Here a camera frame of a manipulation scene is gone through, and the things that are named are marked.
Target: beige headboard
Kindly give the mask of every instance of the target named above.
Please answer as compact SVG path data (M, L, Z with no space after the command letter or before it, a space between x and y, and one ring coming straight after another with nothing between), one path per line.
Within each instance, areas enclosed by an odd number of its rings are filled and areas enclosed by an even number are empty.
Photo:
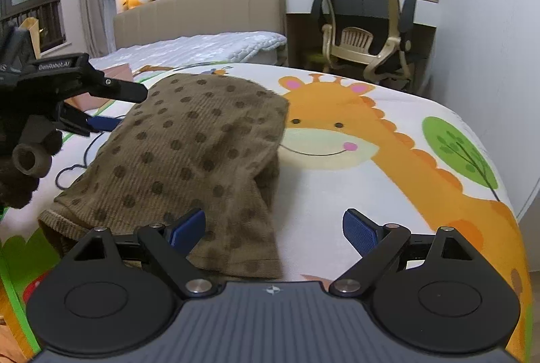
M114 17L117 48L244 31L285 34L285 0L158 0Z

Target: giraffe ear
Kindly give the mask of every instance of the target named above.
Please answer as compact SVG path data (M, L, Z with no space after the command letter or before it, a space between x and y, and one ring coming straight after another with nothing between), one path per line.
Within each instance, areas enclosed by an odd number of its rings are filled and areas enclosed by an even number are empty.
M349 86L349 89L358 95L365 95L375 89L375 86L368 83L353 83Z
M299 87L302 87L305 84L300 78L296 78L296 77L282 77L279 79L278 82L285 89L288 89L288 90L299 89Z

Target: giraffe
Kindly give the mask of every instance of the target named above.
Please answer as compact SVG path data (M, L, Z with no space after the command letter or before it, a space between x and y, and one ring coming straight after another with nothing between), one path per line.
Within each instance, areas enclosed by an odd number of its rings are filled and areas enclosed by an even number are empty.
M287 129L280 157L304 167L325 169L353 166L371 159L417 209L429 227L453 226L491 263L519 297L520 318L507 351L520 361L527 358L532 294L522 238L512 211L502 202L463 193L460 180L437 167L436 159L414 148L409 136L384 118L365 96L375 89L368 83L321 82L288 76L279 84L288 89Z

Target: white desk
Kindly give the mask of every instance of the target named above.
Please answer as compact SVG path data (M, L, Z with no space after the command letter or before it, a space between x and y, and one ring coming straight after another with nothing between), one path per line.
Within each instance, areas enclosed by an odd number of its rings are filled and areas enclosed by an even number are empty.
M311 13L313 0L285 0L288 14ZM434 0L417 0L414 23L436 28L439 25L439 6Z

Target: giraffe mouth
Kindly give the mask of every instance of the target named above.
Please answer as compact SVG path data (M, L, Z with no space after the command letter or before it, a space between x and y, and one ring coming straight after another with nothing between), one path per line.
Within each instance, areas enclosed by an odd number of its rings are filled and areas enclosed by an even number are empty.
M283 144L280 144L280 146L285 148L285 150L289 150L289 151L292 151L293 153L296 153L297 155L305 155L305 156L335 156L335 155L340 155L348 151L348 150L341 150L341 151L338 151L337 153L329 153L327 155L313 155L311 153L302 153L301 151L292 150L291 148L285 147Z

